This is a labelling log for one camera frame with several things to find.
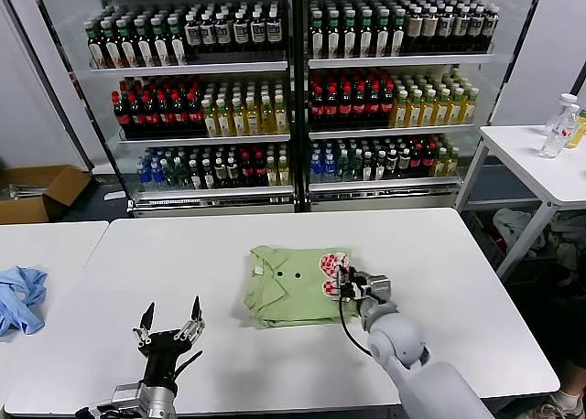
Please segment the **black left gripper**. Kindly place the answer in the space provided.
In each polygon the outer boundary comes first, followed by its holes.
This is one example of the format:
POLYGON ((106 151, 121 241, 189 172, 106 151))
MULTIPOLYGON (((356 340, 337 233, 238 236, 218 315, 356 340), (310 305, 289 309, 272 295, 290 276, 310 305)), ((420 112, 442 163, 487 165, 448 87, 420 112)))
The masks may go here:
POLYGON ((178 330, 156 332, 149 336, 152 328, 155 303, 151 302, 140 318, 133 332, 139 351, 146 358, 146 369, 142 382, 145 385, 175 385, 179 375, 200 355, 196 352, 191 358, 177 366, 181 355, 191 350, 191 341, 196 341, 205 329, 202 318, 200 297, 195 297, 190 320, 178 330))

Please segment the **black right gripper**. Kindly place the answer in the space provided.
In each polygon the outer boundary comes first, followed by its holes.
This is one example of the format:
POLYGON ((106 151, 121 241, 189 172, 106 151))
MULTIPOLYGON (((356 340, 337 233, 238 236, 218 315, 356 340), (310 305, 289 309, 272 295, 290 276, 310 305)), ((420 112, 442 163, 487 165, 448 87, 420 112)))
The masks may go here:
POLYGON ((352 266, 347 266, 344 272, 342 263, 335 267, 336 280, 342 283, 342 301, 357 301, 367 297, 368 275, 365 272, 357 272, 352 266))

